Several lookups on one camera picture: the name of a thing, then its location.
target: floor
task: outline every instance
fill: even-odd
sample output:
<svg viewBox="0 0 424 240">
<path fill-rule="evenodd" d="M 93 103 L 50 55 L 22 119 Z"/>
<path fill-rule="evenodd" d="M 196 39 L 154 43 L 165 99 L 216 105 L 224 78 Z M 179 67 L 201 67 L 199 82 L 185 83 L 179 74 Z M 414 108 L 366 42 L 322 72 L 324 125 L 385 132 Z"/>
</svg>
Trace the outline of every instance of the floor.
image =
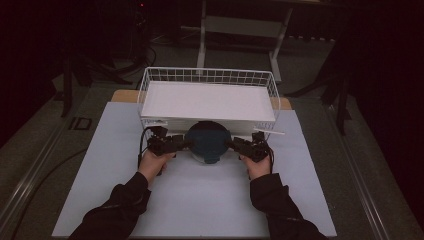
<svg viewBox="0 0 424 240">
<path fill-rule="evenodd" d="M 331 42 L 287 39 L 278 57 L 283 79 L 278 85 L 280 95 L 313 82 L 331 48 Z M 155 66 L 196 66 L 196 48 L 153 43 L 152 49 L 149 59 L 156 57 Z M 208 49 L 205 65 L 271 70 L 267 53 L 257 51 Z M 51 238 L 83 160 L 82 151 L 90 144 L 105 104 L 116 89 L 134 88 L 141 74 L 127 76 L 133 84 L 125 86 L 97 77 L 90 88 L 74 83 L 74 105 L 68 117 L 60 118 L 62 103 L 51 100 L 0 149 L 0 239 L 11 239 L 15 229 L 15 239 Z M 334 127 L 334 108 L 319 100 L 322 91 L 289 100 L 302 125 L 336 226 L 338 236 L 334 239 L 424 239 L 355 99 L 349 97 L 352 119 L 345 122 L 347 134 L 343 137 Z M 91 127 L 78 130 L 73 118 L 91 119 Z M 10 202 L 16 190 L 22 197 Z"/>
</svg>

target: white table surface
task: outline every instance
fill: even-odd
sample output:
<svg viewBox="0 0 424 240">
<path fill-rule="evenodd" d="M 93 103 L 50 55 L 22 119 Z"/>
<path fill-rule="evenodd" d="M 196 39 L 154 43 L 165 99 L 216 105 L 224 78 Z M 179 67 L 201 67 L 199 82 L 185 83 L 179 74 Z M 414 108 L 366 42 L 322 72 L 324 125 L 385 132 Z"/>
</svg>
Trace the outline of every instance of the white table surface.
<svg viewBox="0 0 424 240">
<path fill-rule="evenodd" d="M 293 110 L 283 110 L 269 145 L 275 151 L 274 171 L 305 219 L 326 236 L 336 231 L 305 138 Z M 112 188 L 136 172 L 141 134 L 137 104 L 107 104 L 90 147 L 53 231 L 67 237 L 84 214 L 104 203 Z M 266 218 L 251 206 L 245 166 L 228 151 L 214 165 L 178 152 L 151 188 L 147 211 L 131 236 L 146 238 L 262 238 Z"/>
</svg>

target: black jacket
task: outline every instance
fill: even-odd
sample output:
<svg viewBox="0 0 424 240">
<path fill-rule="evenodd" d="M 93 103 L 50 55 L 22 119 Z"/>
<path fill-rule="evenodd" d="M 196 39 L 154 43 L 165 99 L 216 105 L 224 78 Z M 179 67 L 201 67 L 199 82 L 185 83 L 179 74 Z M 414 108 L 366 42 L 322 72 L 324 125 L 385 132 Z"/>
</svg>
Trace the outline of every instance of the black jacket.
<svg viewBox="0 0 424 240">
<path fill-rule="evenodd" d="M 146 178 L 138 172 L 125 185 L 115 186 L 109 200 L 89 211 L 69 239 L 127 239 L 139 215 L 146 211 L 150 197 L 147 187 Z M 302 218 L 278 174 L 251 181 L 250 198 L 253 206 L 266 214 L 271 239 L 327 239 Z"/>
</svg>

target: human hand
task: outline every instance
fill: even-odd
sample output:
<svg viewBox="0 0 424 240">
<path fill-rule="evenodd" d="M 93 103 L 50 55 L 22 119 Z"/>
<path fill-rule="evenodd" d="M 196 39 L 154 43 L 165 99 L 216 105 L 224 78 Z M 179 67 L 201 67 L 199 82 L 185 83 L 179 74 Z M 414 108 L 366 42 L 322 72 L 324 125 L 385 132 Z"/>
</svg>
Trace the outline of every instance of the human hand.
<svg viewBox="0 0 424 240">
<path fill-rule="evenodd" d="M 258 177 L 271 173 L 271 159 L 269 158 L 269 155 L 259 162 L 254 162 L 252 159 L 243 155 L 240 155 L 240 160 L 246 164 L 250 180 L 254 180 Z"/>
<path fill-rule="evenodd" d="M 150 185 L 160 170 L 165 170 L 166 163 L 174 156 L 175 153 L 166 153 L 161 156 L 156 156 L 150 150 L 146 150 L 140 161 L 138 171 L 144 175 Z"/>
</svg>

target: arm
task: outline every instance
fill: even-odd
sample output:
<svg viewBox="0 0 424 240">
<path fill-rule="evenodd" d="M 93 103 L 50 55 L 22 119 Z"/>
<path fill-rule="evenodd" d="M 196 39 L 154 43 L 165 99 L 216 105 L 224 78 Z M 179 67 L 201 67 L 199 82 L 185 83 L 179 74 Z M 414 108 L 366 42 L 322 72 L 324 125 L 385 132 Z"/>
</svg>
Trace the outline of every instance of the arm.
<svg viewBox="0 0 424 240">
<path fill-rule="evenodd" d="M 157 157 L 146 151 L 138 172 L 125 185 L 116 185 L 103 205 L 90 210 L 69 239 L 127 239 L 146 211 L 149 184 L 174 155 Z"/>
<path fill-rule="evenodd" d="M 288 186 L 283 186 L 279 174 L 270 174 L 270 159 L 255 163 L 241 156 L 250 179 L 252 205 L 266 214 L 271 239 L 324 240 L 316 226 L 303 219 L 296 204 L 289 196 Z"/>
</svg>

